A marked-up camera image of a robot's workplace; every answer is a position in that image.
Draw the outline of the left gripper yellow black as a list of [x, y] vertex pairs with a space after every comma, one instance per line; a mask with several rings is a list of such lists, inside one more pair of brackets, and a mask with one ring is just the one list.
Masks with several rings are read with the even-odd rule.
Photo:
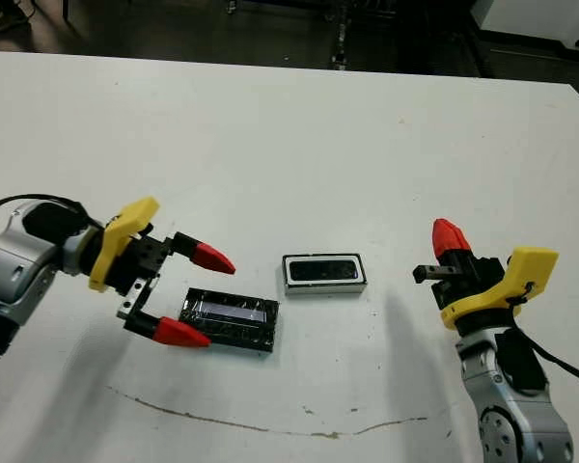
[[[96, 292], [112, 288], [123, 297], [117, 317], [125, 321], [127, 331], [166, 345], [209, 347], [210, 338], [192, 326], [144, 310], [160, 269], [171, 255], [169, 238], [159, 241], [149, 236], [158, 209], [158, 201], [146, 197], [124, 206], [110, 220], [95, 241], [98, 253], [90, 269], [89, 288]], [[234, 264], [223, 253], [181, 232], [173, 236], [173, 252], [204, 269], [235, 273]]]

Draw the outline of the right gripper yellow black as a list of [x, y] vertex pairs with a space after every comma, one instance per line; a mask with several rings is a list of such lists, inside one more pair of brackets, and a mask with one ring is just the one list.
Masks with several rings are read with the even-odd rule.
[[477, 258], [462, 230], [438, 218], [432, 229], [436, 265], [413, 270], [417, 284], [431, 286], [441, 320], [457, 331], [510, 326], [519, 307], [546, 289], [559, 254], [547, 248], [517, 247], [507, 266], [497, 258]]

